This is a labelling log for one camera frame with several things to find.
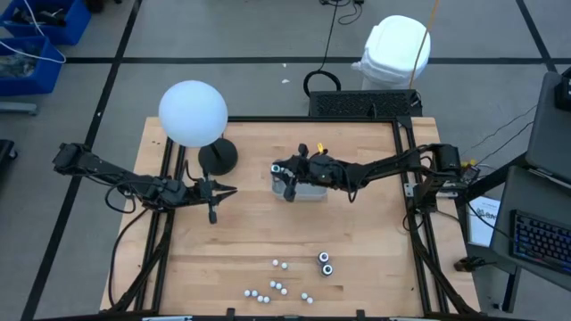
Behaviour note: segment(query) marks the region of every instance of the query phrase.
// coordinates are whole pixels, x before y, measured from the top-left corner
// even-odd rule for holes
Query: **white spherical lamp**
[[[228,123],[228,108],[213,86],[196,80],[172,86],[162,96],[159,118],[170,139],[185,147],[202,147],[198,160],[205,171],[224,175],[236,165],[236,147],[220,138]]]

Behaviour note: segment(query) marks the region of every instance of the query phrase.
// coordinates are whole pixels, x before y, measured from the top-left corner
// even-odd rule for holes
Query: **white paper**
[[[492,200],[487,197],[478,197],[471,201],[470,205],[481,218],[491,226],[496,226],[496,218],[500,210],[500,201]],[[470,208],[468,208],[468,212],[468,242],[474,245],[490,247],[493,229],[482,222]]]

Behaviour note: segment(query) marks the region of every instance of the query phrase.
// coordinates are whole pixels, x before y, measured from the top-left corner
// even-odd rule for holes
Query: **lamp shade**
[[[228,108],[216,88],[188,80],[164,93],[159,118],[170,139],[186,147],[202,147],[222,135],[228,123]]]

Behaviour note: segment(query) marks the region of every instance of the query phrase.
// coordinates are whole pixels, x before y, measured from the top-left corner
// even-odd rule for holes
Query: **keyboard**
[[[509,255],[571,275],[571,227],[512,210]]]

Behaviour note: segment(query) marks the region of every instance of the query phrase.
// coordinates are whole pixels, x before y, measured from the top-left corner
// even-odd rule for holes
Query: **black lamp base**
[[[198,152],[198,162],[204,171],[214,176],[229,173],[238,163],[238,150],[226,138],[204,146]]]

